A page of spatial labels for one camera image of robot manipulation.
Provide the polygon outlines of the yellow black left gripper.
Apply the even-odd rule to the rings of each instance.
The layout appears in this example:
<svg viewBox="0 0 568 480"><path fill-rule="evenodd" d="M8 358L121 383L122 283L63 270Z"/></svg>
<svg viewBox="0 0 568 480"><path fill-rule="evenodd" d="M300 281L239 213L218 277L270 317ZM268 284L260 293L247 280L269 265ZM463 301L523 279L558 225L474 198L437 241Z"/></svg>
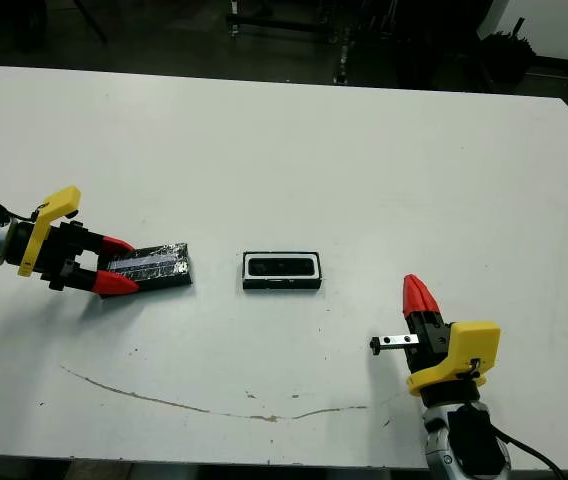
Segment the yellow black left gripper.
<svg viewBox="0 0 568 480"><path fill-rule="evenodd" d="M68 186L48 196L36 210L24 248L19 248L18 275L39 273L52 290L65 287L98 295L128 295L138 291L138 284L114 272L83 269L76 257L84 251L111 257L134 250L129 243L90 232L81 222L71 220L54 227L62 218L73 218L79 210L81 192Z"/></svg>

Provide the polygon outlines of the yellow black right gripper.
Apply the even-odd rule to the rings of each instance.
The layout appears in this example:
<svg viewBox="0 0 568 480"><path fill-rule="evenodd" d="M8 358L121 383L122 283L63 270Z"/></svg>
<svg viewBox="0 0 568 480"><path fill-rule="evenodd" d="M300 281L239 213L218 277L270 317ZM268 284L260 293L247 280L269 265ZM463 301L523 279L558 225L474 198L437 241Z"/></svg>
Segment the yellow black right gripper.
<svg viewBox="0 0 568 480"><path fill-rule="evenodd" d="M380 335L369 346L377 356L384 350L405 352L411 395L421 398L477 398L494 367L501 330L493 322L446 324L437 301L413 274L403 283L403 315L409 332Z"/></svg>

